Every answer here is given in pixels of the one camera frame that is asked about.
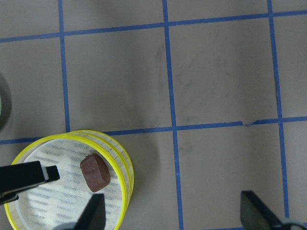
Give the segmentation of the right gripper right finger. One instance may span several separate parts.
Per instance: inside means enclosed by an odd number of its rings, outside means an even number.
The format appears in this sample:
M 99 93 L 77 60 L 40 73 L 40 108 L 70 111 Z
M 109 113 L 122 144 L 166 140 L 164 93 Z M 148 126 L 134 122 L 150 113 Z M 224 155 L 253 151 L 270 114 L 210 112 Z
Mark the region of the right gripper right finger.
M 253 191 L 241 191 L 240 221 L 245 230 L 284 230 L 280 219 Z

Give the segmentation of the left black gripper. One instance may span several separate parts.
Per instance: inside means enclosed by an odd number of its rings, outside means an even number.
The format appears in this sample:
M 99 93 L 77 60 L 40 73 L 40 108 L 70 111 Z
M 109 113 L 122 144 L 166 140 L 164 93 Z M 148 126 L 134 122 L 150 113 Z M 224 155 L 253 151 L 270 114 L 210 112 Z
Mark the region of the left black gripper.
M 39 161 L 0 168 L 0 205 L 19 199 L 20 191 L 60 179 L 57 166 L 43 167 Z

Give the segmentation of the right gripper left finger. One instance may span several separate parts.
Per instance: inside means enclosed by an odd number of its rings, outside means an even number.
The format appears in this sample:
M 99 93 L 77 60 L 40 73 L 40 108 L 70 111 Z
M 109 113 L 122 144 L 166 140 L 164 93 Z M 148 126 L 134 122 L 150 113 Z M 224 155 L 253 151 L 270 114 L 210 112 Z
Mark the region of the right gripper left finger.
M 78 219 L 75 230 L 104 230 L 106 226 L 106 205 L 104 194 L 93 194 Z

